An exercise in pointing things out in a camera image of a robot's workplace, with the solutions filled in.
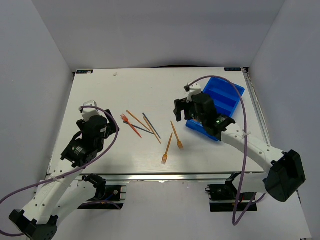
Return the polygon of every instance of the black bracket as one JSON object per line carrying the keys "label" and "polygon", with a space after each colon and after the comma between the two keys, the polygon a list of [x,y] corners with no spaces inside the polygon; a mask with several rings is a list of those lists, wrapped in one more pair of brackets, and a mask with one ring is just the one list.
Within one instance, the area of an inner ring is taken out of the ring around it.
{"label": "black bracket", "polygon": [[181,111],[184,111],[184,119],[191,120],[192,116],[190,115],[190,108],[192,107],[192,102],[187,103],[187,98],[177,99],[174,101],[174,110],[175,119],[177,122],[182,120]]}
{"label": "black bracket", "polygon": [[106,180],[96,174],[90,174],[89,176],[82,176],[82,180],[92,183],[96,188],[94,200],[101,200],[106,194]]}
{"label": "black bracket", "polygon": [[9,219],[15,226],[31,240],[51,240],[57,230],[58,216],[51,216],[47,224],[37,225],[37,221],[30,221],[24,216],[25,211],[13,210]]}
{"label": "black bracket", "polygon": [[[234,210],[237,190],[232,184],[211,184],[205,189],[210,194],[210,212],[232,212]],[[252,192],[245,192],[240,195],[237,211],[243,211],[253,197]],[[248,211],[257,211],[257,205],[253,204]]]}
{"label": "black bracket", "polygon": [[290,150],[284,152],[273,165],[264,180],[265,189],[276,200],[285,202],[306,181],[306,175],[300,155]]}

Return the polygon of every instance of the orange plastic fork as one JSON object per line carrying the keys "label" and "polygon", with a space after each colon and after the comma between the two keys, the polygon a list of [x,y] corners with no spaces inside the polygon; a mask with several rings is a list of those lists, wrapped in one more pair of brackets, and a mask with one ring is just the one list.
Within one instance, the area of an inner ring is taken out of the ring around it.
{"label": "orange plastic fork", "polygon": [[133,131],[135,131],[136,134],[138,134],[138,136],[139,136],[140,138],[142,138],[142,136],[140,135],[140,133],[137,131],[137,129],[135,129],[134,126],[132,126],[132,124],[129,122],[128,118],[127,118],[124,114],[121,114],[121,118],[122,118],[123,121],[125,121],[126,123],[129,124],[129,126],[133,129]]}

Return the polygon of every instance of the orange fork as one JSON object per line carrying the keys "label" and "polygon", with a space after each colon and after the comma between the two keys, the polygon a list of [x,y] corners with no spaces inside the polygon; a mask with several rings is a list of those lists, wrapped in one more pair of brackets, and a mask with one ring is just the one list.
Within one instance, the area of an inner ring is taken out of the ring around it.
{"label": "orange fork", "polygon": [[173,135],[173,134],[174,134],[174,133],[171,133],[170,139],[169,139],[169,141],[168,141],[168,145],[166,146],[165,154],[164,154],[163,157],[162,157],[162,162],[161,162],[161,164],[166,164],[166,162],[167,162],[167,159],[168,159],[168,151],[169,151],[169,147],[170,147],[170,143],[171,143],[171,139],[172,139],[172,135]]}
{"label": "orange fork", "polygon": [[129,126],[133,129],[133,131],[135,131],[136,134],[138,134],[138,136],[139,136],[140,138],[142,138],[142,136],[140,135],[140,133],[137,131],[137,129],[135,129],[134,126],[132,126],[132,124],[129,122],[128,118],[127,118],[124,114],[121,114],[121,118],[122,118],[123,121],[125,121],[126,123],[129,124]]}

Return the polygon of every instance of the cable tie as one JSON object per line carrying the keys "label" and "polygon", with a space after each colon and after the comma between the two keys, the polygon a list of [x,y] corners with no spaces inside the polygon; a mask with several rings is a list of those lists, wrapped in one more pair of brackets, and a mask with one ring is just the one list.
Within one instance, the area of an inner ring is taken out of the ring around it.
{"label": "cable tie", "polygon": [[247,133],[245,133],[245,131],[243,131],[243,134],[242,134],[242,139],[245,138],[245,136],[249,136],[251,134],[250,131],[248,131]]}
{"label": "cable tie", "polygon": [[64,183],[63,181],[61,181],[60,179],[56,178],[53,175],[50,175],[50,178],[52,178],[54,182],[61,183],[61,184],[65,185],[66,187],[71,188],[71,185]]}

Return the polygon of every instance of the plastic fork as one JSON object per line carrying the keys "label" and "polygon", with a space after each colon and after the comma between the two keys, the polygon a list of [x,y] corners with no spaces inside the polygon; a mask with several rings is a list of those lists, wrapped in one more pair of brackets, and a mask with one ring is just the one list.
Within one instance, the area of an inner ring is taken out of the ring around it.
{"label": "plastic fork", "polygon": [[166,150],[165,150],[165,154],[163,155],[162,157],[162,164],[166,164],[167,162],[167,159],[168,159],[168,151],[169,151],[169,147],[170,147],[170,143],[171,143],[171,139],[172,139],[172,135],[174,133],[171,133],[171,136],[170,136],[170,139],[169,139],[169,142],[168,142],[168,145],[166,146]]}
{"label": "plastic fork", "polygon": [[179,140],[179,137],[178,137],[178,134],[177,134],[177,131],[176,131],[176,128],[175,128],[175,126],[174,126],[174,123],[172,122],[172,121],[170,121],[171,122],[171,125],[172,125],[172,128],[173,128],[173,132],[174,132],[174,135],[175,135],[175,137],[176,137],[176,140],[177,140],[177,145],[178,145],[178,147],[179,147],[179,149],[184,149],[184,146],[182,145],[182,142]]}
{"label": "plastic fork", "polygon": [[136,134],[138,134],[138,136],[139,136],[140,138],[142,138],[142,136],[140,135],[140,133],[137,131],[137,129],[135,129],[134,126],[132,126],[132,124],[129,122],[128,118],[127,118],[124,114],[121,114],[121,118],[122,118],[123,121],[125,121],[126,123],[129,124],[129,126],[133,129],[133,131],[135,131]]}

